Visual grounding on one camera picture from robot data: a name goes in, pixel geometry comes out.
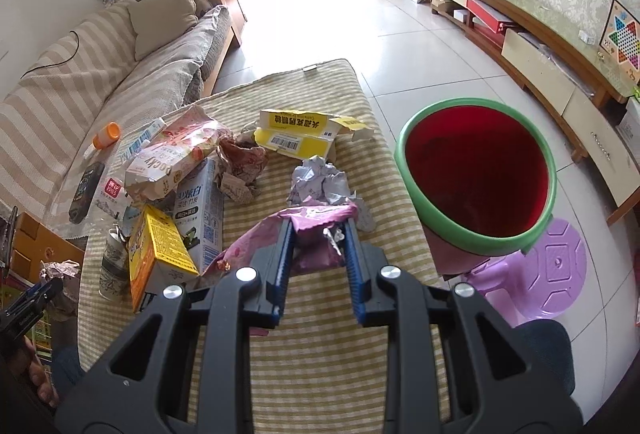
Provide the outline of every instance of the stool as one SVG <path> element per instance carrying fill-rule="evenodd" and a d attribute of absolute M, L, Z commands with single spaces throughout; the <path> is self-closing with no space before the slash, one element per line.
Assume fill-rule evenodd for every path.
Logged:
<path fill-rule="evenodd" d="M 513 306 L 524 321 L 550 319 L 566 311 L 578 298 L 586 273 L 580 234 L 567 221 L 553 219 L 527 255 L 518 251 L 491 258 L 463 279 L 514 326 Z M 502 295 L 491 298 L 489 293 L 498 290 L 503 290 Z"/>

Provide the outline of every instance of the human hand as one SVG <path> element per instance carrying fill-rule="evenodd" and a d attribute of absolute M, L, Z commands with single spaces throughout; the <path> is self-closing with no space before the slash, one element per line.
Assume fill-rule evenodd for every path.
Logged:
<path fill-rule="evenodd" d="M 38 398 L 42 403 L 46 403 L 52 408 L 58 406 L 60 402 L 58 393 L 51 385 L 47 373 L 44 372 L 44 367 L 36 355 L 33 344 L 27 338 L 24 339 L 24 347 L 17 350 L 15 355 L 8 360 L 8 366 L 16 377 L 26 373 L 30 382 L 36 387 Z"/>

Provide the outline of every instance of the striped sofa cover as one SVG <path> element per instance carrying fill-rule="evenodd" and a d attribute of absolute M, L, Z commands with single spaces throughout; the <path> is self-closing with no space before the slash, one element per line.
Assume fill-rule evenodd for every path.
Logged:
<path fill-rule="evenodd" d="M 115 121 L 123 133 L 182 105 L 217 31 L 228 30 L 228 11 L 217 6 L 191 31 L 141 62 L 134 59 L 136 33 L 127 5 L 91 14 L 50 46 L 0 103 L 0 200 L 2 214 L 13 205 L 63 237 L 68 208 L 85 168 L 93 136 Z"/>

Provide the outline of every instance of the flattened yellow carton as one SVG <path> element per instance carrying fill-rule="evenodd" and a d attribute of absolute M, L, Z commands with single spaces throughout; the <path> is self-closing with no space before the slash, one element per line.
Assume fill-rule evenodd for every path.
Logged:
<path fill-rule="evenodd" d="M 142 311 L 167 286 L 198 276 L 174 221 L 149 205 L 129 240 L 129 276 L 134 312 Z"/>
<path fill-rule="evenodd" d="M 338 134 L 351 133 L 352 141 L 370 139 L 373 130 L 352 117 L 302 112 L 299 110 L 260 111 L 254 137 L 258 145 L 297 159 L 327 158 Z"/>

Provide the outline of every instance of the metal bolt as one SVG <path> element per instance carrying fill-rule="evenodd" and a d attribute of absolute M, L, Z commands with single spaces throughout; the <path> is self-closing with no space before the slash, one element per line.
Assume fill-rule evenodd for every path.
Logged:
<path fill-rule="evenodd" d="M 253 280 L 257 276 L 257 271 L 255 271 L 251 266 L 245 266 L 244 268 L 240 268 L 236 271 L 236 278 L 242 282 L 249 282 L 249 280 Z"/>
<path fill-rule="evenodd" d="M 474 290 L 474 287 L 471 286 L 471 284 L 467 284 L 466 282 L 456 284 L 453 288 L 453 291 L 456 292 L 456 295 L 464 298 L 470 297 L 476 292 L 476 290 Z"/>
<path fill-rule="evenodd" d="M 182 295 L 182 286 L 178 286 L 173 284 L 171 286 L 167 286 L 162 291 L 162 295 L 166 299 L 177 299 L 180 295 Z"/>
<path fill-rule="evenodd" d="M 397 279 L 401 273 L 402 273 L 402 270 L 400 270 L 400 268 L 398 268 L 397 266 L 391 266 L 391 264 L 388 264 L 380 268 L 380 274 L 385 279 Z"/>

